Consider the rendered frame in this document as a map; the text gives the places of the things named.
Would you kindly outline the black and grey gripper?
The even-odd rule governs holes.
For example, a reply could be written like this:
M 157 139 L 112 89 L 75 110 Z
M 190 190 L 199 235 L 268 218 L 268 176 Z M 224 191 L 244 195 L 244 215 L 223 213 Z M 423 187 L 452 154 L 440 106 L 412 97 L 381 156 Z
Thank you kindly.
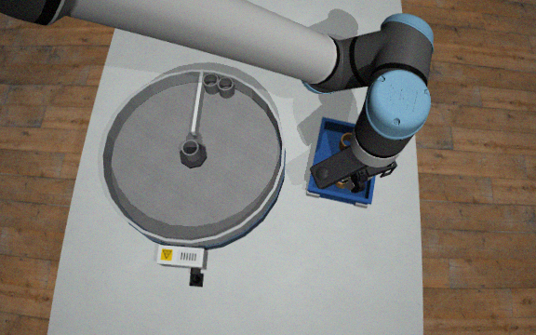
M 345 178 L 342 180 L 342 183 L 345 183 L 343 187 L 350 190 L 351 193 L 359 193 L 365 190 L 365 183 L 364 181 L 368 181 L 373 178 L 373 176 L 381 174 L 380 178 L 385 177 L 387 175 L 390 175 L 394 169 L 397 167 L 396 161 L 391 163 L 390 165 L 386 167 L 367 167 L 364 168 L 355 174 L 351 175 L 349 178 Z M 387 172 L 388 170 L 391 170 L 390 172 Z M 361 182 L 362 181 L 362 182 Z

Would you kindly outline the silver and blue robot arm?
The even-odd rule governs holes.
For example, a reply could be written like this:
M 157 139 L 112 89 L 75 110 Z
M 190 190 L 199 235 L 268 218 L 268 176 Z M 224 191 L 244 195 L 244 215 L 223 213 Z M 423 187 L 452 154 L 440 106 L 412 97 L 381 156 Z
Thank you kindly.
M 310 167 L 322 190 L 393 163 L 431 108 L 434 34 L 411 14 L 337 40 L 247 0 L 0 0 L 0 13 L 46 26 L 68 16 L 145 35 L 300 79 L 316 94 L 368 87 L 351 146 Z

